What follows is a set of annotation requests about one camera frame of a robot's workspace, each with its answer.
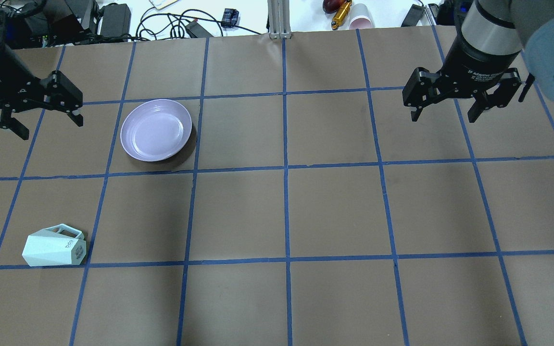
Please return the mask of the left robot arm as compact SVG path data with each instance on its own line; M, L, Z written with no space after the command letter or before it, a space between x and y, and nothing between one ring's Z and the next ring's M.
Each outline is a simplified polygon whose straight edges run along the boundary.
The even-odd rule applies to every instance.
M83 92L59 70L43 79L36 77L6 44L3 28L0 14L0 129L28 140L29 130L13 117L13 113L37 108L63 112L75 125L82 127Z

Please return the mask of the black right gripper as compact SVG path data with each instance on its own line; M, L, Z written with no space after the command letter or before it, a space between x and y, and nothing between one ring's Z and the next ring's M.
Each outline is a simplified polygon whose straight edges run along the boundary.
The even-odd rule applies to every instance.
M470 98L472 94L475 101L467 112L469 123L484 111L506 107L513 99L522 85L517 68L509 68L516 55L482 52L463 37L455 38L443 64L443 92L452 91L451 97L456 98ZM418 121L425 107L442 101L440 78L440 71L432 73L422 67L413 70L402 91L403 105L410 108L412 121ZM486 90L496 84L489 94Z

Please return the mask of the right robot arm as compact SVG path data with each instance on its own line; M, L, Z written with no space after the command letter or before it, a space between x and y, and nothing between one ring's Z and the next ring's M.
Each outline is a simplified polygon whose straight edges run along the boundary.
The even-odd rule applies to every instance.
M520 87L522 101L534 82L554 101L554 0L475 0L455 27L442 67L415 68L403 89L413 121L431 104L473 99L474 123L506 107Z

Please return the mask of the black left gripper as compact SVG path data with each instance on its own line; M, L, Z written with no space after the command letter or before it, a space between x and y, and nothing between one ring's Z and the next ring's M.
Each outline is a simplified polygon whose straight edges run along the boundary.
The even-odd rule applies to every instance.
M12 116L12 110L22 112L39 107L64 112L78 127L84 125L80 113L83 92L63 72L55 70L39 82L12 49L0 46L0 108L4 108L0 112L0 129L28 140L29 130Z

